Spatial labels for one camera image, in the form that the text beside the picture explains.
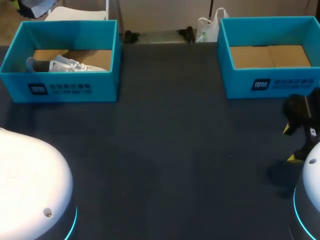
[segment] table surface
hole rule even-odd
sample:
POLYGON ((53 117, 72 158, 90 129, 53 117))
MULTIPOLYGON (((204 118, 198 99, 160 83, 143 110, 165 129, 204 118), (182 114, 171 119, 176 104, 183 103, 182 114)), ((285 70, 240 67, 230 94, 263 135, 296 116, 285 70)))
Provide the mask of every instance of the table surface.
POLYGON ((13 104, 0 83, 0 126, 66 158, 79 240, 290 239, 303 133, 282 135, 283 99, 227 100, 216 55, 124 45, 117 103, 13 104))

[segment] cardboard box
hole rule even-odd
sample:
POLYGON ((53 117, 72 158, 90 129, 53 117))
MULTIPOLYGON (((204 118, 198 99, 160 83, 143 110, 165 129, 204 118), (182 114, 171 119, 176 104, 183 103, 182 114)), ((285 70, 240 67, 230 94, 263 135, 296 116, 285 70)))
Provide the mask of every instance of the cardboard box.
POLYGON ((311 67, 301 45, 232 46, 236 69, 311 67))
POLYGON ((302 45, 268 46, 275 68, 311 67, 302 45))
POLYGON ((15 103, 115 102, 120 63, 115 20, 24 21, 3 60, 0 78, 15 103), (52 60, 57 54, 108 71, 26 72, 28 57, 52 60))
POLYGON ((310 94, 320 82, 319 39, 313 16, 223 18, 217 54, 227 98, 310 94))
POLYGON ((267 46, 232 46, 230 49, 236 69, 275 67, 267 46))

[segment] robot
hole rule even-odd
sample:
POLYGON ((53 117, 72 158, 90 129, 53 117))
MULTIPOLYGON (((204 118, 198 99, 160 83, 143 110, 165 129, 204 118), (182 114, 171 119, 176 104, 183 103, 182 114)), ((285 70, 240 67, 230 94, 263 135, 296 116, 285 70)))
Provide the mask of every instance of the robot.
POLYGON ((290 209, 289 232, 293 240, 320 239, 320 88, 308 96, 291 95, 283 105, 288 119, 284 134, 303 127, 306 141, 288 159, 303 163, 290 209))
POLYGON ((46 14, 58 0, 8 0, 23 17, 38 19, 46 14))
POLYGON ((76 239, 73 178, 61 153, 0 128, 0 239, 76 239))

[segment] white plastic bag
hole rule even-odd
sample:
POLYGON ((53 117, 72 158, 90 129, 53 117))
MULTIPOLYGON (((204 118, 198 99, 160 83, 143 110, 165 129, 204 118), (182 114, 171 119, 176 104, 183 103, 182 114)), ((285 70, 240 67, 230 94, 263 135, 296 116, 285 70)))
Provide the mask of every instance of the white plastic bag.
POLYGON ((213 21, 204 17, 198 19, 196 42, 216 42, 218 40, 220 19, 229 18, 227 11, 220 7, 216 10, 213 21))

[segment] shoe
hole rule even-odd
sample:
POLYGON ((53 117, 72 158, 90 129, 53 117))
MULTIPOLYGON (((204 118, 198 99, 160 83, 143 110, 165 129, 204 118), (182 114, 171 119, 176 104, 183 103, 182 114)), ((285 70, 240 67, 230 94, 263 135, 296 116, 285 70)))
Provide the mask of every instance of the shoe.
POLYGON ((56 56, 51 61, 40 61, 33 57, 26 59, 26 70, 29 73, 34 72, 106 72, 107 70, 85 65, 73 59, 68 59, 61 55, 56 56))

